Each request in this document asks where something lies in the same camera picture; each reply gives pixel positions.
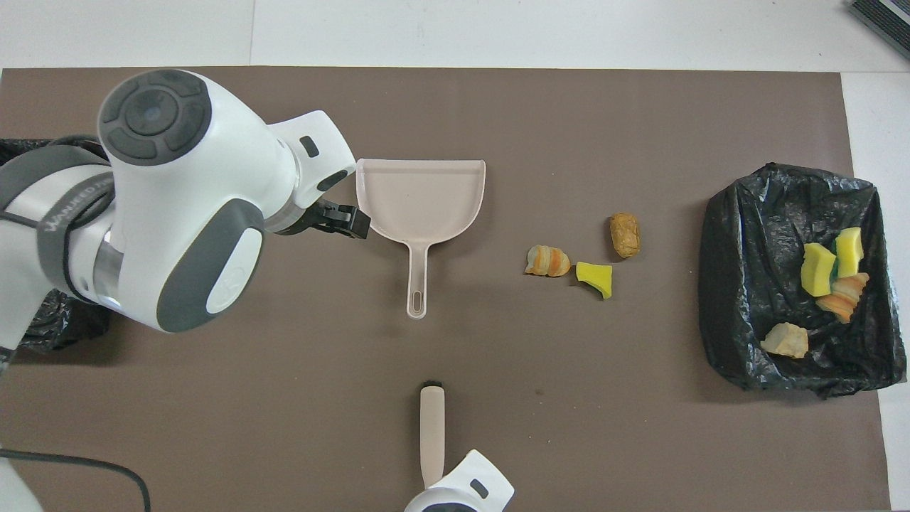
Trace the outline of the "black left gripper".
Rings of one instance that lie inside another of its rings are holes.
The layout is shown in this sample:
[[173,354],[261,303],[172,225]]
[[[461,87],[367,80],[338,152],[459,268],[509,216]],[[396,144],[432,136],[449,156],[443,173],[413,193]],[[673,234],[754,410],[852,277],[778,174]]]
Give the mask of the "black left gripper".
[[[325,214],[332,221],[325,226]],[[339,205],[334,202],[315,202],[306,208],[302,216],[287,227],[287,235],[292,236],[312,229],[346,236],[351,239],[366,240],[370,233],[371,217],[357,206]]]

